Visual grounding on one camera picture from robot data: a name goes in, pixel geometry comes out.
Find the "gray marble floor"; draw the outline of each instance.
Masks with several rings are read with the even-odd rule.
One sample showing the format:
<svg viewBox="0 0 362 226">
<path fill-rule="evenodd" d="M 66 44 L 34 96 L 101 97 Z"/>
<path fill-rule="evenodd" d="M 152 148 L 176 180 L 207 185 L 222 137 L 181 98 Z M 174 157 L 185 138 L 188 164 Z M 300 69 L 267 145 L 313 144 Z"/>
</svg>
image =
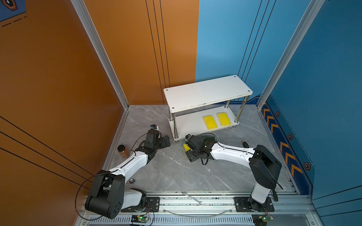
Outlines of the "gray marble floor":
<svg viewBox="0 0 362 226">
<path fill-rule="evenodd" d="M 210 105 L 199 109 L 192 109 L 181 114 L 196 110 L 217 107 Z M 230 105 L 231 110 L 237 114 L 240 105 Z M 129 149 L 134 142 L 144 133 L 150 125 L 159 126 L 162 136 L 169 135 L 171 146 L 160 149 L 156 156 L 146 166 L 137 171 L 132 178 L 135 184 L 126 184 L 126 189 L 136 187 L 149 192 L 158 191 L 238 191 L 251 192 L 255 184 L 255 178 L 251 170 L 245 166 L 227 162 L 224 160 L 210 160 L 207 165 L 202 165 L 200 160 L 190 162 L 182 145 L 172 138 L 168 123 L 169 113 L 167 105 L 131 105 L 129 114 L 118 144 L 123 144 Z M 266 146 L 277 158 L 275 150 L 265 131 L 255 105 L 246 105 L 240 118 L 240 124 L 214 131 L 219 137 L 219 142 L 232 146 L 242 146 L 246 141 L 250 147 L 261 144 Z M 135 147 L 144 140 L 140 139 Z M 110 167 L 115 167 L 124 161 L 116 152 L 111 160 Z M 293 192 L 294 187 L 288 176 L 282 170 L 278 182 L 283 186 L 283 191 Z"/>
</svg>

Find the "brown bottle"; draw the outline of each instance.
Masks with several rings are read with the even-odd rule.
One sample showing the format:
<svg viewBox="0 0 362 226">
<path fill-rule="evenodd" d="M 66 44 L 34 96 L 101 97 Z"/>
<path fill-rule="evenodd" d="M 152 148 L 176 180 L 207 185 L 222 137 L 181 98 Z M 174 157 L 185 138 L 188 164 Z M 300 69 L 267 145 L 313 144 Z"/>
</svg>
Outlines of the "brown bottle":
<svg viewBox="0 0 362 226">
<path fill-rule="evenodd" d="M 130 151 L 124 145 L 118 146 L 117 150 L 123 158 L 128 158 L 130 156 Z"/>
</svg>

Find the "orange wall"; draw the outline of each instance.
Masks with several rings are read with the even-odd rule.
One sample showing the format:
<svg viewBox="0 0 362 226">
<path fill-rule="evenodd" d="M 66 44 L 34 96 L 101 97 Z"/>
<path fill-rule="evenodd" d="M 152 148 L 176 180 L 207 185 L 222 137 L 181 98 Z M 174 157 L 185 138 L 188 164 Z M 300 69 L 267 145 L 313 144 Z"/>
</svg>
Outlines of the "orange wall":
<svg viewBox="0 0 362 226">
<path fill-rule="evenodd" d="M 1 220 L 73 225 L 77 183 L 101 169 L 123 108 L 72 3 L 26 1 L 26 10 L 0 22 L 0 148 L 13 153 L 0 150 Z"/>
<path fill-rule="evenodd" d="M 130 104 L 164 104 L 195 82 L 198 0 L 85 0 Z"/>
</svg>

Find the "yellow sponge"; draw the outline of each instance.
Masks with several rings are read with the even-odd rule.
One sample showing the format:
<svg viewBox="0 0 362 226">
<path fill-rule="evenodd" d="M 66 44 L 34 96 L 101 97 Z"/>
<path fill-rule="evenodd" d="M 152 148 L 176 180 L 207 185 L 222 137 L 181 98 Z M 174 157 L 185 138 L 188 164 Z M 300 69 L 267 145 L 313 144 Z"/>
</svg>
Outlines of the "yellow sponge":
<svg viewBox="0 0 362 226">
<path fill-rule="evenodd" d="M 229 117 L 227 116 L 226 112 L 218 113 L 218 118 L 221 126 L 231 125 Z"/>
<path fill-rule="evenodd" d="M 185 152 L 186 151 L 188 151 L 188 150 L 190 150 L 191 148 L 189 148 L 189 146 L 187 146 L 186 144 L 184 144 L 184 150 L 185 150 Z"/>
<path fill-rule="evenodd" d="M 208 130 L 217 129 L 218 125 L 216 125 L 212 115 L 204 116 L 203 119 Z"/>
</svg>

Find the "wrench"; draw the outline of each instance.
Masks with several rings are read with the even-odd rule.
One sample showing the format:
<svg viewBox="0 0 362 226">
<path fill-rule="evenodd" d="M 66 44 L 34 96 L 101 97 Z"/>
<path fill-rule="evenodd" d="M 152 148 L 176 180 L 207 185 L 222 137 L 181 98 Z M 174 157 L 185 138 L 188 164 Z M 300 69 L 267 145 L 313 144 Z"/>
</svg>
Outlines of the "wrench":
<svg viewBox="0 0 362 226">
<path fill-rule="evenodd" d="M 189 197 L 190 199 L 197 201 L 200 205 L 202 205 L 202 201 L 199 201 L 197 199 L 195 199 L 194 197 L 192 197 L 191 195 L 187 194 L 186 192 L 182 191 L 181 192 L 183 195 L 186 195 L 187 197 Z"/>
</svg>

